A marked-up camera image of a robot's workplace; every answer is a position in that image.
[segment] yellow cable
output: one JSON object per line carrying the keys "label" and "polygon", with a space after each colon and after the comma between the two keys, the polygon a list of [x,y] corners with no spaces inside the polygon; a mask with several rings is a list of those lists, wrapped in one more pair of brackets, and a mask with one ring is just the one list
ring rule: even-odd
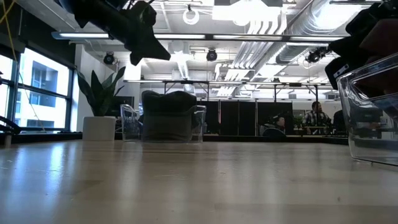
{"label": "yellow cable", "polygon": [[[12,54],[14,55],[14,60],[17,62],[17,73],[19,74],[19,76],[20,76],[20,78],[21,78],[22,85],[24,85],[24,81],[23,81],[23,79],[22,79],[22,75],[21,75],[21,73],[19,72],[18,59],[17,59],[17,55],[15,54],[14,43],[12,42],[12,36],[11,36],[10,25],[9,25],[9,23],[8,23],[8,18],[7,18],[7,14],[8,14],[8,12],[11,10],[11,8],[12,8],[12,6],[14,5],[15,1],[16,1],[16,0],[13,0],[13,1],[12,1],[12,3],[11,3],[11,5],[10,5],[10,7],[8,8],[8,10],[6,10],[6,5],[5,5],[5,3],[3,2],[3,4],[2,4],[2,9],[3,9],[3,11],[4,11],[4,16],[1,18],[0,24],[1,24],[1,22],[3,21],[3,19],[6,18],[6,26],[7,26],[7,31],[8,31],[8,38],[9,38],[9,40],[10,40],[11,50],[12,50]],[[25,94],[26,94],[27,99],[29,100],[29,95],[27,94],[26,89],[25,89]],[[39,117],[37,116],[35,109],[33,108],[32,104],[31,104],[30,102],[29,102],[29,104],[30,104],[30,106],[32,107],[33,113],[35,114],[37,120],[39,121],[40,126],[42,127],[43,131],[45,131],[44,126],[43,126],[43,124],[42,124],[42,121],[41,121],[41,120],[39,119]]]}

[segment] table surface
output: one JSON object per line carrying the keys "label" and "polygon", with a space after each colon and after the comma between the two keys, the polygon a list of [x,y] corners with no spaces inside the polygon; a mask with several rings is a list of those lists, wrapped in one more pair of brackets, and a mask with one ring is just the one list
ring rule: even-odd
{"label": "table surface", "polygon": [[0,149],[0,223],[397,223],[396,167],[348,146],[51,142]]}

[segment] white planter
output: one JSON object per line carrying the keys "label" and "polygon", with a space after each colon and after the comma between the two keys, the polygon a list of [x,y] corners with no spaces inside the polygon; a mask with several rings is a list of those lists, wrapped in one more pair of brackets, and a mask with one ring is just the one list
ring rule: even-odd
{"label": "white planter", "polygon": [[84,117],[84,141],[113,141],[116,118],[109,117]]}

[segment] plaid shirt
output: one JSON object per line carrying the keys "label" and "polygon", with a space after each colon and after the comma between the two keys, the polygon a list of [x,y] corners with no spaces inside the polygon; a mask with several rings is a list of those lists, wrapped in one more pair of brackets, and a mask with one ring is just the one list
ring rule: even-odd
{"label": "plaid shirt", "polygon": [[[324,112],[318,112],[319,114],[319,126],[324,126],[328,124],[331,120],[327,114]],[[309,126],[316,126],[317,125],[317,113],[315,111],[308,112],[303,119],[303,124]]]}

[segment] clear plastic bin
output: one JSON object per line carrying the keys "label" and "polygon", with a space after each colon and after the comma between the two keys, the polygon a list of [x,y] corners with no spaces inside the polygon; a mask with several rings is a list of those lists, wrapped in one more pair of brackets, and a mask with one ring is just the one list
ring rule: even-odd
{"label": "clear plastic bin", "polygon": [[123,141],[203,142],[206,106],[194,106],[184,113],[139,115],[121,105]]}
{"label": "clear plastic bin", "polygon": [[398,54],[337,79],[355,159],[398,166]]}

